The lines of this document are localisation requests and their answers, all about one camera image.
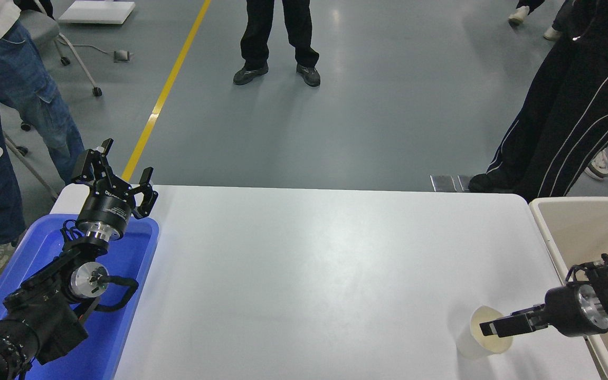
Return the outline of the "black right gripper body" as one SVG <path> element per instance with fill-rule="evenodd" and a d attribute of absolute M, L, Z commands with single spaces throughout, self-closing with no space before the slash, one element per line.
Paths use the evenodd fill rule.
<path fill-rule="evenodd" d="M 570 283 L 554 287 L 545 294 L 548 324 L 567 337 L 579 337 L 591 332 L 591 325 L 584 315 L 578 296 L 585 283 Z"/>

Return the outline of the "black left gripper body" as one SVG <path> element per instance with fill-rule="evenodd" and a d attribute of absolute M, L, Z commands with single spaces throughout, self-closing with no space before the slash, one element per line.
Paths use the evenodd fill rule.
<path fill-rule="evenodd" d="M 134 206 L 134 198 L 126 195 L 130 185 L 92 185 L 82 205 L 75 225 L 82 233 L 110 229 L 111 234 L 123 234 Z"/>

